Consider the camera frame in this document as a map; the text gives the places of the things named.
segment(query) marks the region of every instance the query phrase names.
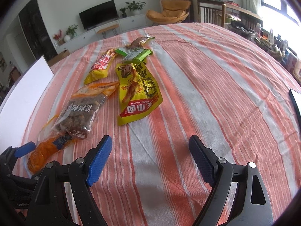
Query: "white cabinet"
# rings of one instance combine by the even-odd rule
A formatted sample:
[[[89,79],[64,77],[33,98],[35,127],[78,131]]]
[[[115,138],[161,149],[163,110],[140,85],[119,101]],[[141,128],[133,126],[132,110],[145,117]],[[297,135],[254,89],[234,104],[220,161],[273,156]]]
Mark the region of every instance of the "white cabinet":
[[[82,47],[93,43],[95,41],[103,39],[102,34],[97,34],[97,32],[101,29],[108,28],[114,24],[118,24],[119,27],[116,28],[118,33],[124,33],[140,28],[147,27],[146,17],[145,14],[140,14],[136,16],[131,16],[124,19],[119,19],[113,22],[109,22],[107,24],[101,25],[93,30],[87,31],[81,35],[78,35],[72,38],[69,42],[64,43],[63,45],[59,46],[56,51],[57,53],[61,53],[64,50],[69,50],[70,53],[75,52],[76,50],[81,49]],[[109,38],[114,36],[112,30],[106,32],[106,37]]]
[[[64,43],[60,47],[57,48],[57,53],[60,53],[64,50],[69,50],[70,53],[75,52],[76,50],[79,50],[80,48],[93,43],[97,41],[97,35],[95,34],[94,30],[88,31],[86,33],[83,33],[81,35],[78,35],[69,42]]]
[[[119,21],[122,32],[130,31],[133,29],[146,27],[145,14],[131,16],[128,18],[121,19]]]

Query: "orange and white striped cloth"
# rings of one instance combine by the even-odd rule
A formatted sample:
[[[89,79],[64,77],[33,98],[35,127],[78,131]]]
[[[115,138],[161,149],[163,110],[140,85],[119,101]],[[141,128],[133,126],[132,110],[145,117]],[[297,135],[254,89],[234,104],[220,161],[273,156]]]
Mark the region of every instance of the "orange and white striped cloth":
[[[72,53],[52,67],[55,76],[32,114],[23,143],[37,140],[41,127],[83,86],[103,52],[146,34],[155,37],[147,67],[163,103],[142,120],[120,127],[116,91],[100,109],[93,139],[77,142],[49,161],[68,164],[110,135],[112,152],[91,187],[108,225],[190,226],[211,190],[189,153],[189,137],[197,134],[218,157],[257,164],[277,219],[300,187],[301,141],[288,91],[301,88],[255,44],[215,25],[150,27]],[[100,82],[118,80],[117,63],[120,57]],[[25,164],[25,159],[18,163],[16,174],[28,176]],[[219,223],[227,220],[234,191]],[[74,221],[80,224],[69,185],[66,194]]]

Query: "white board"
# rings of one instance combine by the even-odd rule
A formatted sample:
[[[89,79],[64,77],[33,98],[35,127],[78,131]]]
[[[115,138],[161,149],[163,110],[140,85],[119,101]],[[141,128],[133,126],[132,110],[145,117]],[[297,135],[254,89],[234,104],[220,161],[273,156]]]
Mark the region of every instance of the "white board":
[[[0,154],[21,146],[28,121],[54,74],[42,56],[10,89],[0,106]]]

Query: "window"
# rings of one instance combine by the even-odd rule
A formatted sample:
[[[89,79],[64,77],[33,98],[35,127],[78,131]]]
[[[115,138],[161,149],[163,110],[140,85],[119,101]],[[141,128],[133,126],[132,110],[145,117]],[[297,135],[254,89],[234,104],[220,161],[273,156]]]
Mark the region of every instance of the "window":
[[[281,13],[282,15],[286,16],[297,25],[299,25],[298,17],[284,0],[261,0],[261,5]]]

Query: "black wardrobe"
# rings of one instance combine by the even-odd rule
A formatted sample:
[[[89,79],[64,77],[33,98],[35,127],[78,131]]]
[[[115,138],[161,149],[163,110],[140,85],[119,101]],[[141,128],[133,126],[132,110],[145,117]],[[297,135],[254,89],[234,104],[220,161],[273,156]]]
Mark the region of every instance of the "black wardrobe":
[[[51,60],[57,52],[45,28],[37,0],[31,0],[19,13],[19,19],[27,42],[36,57],[44,55]]]

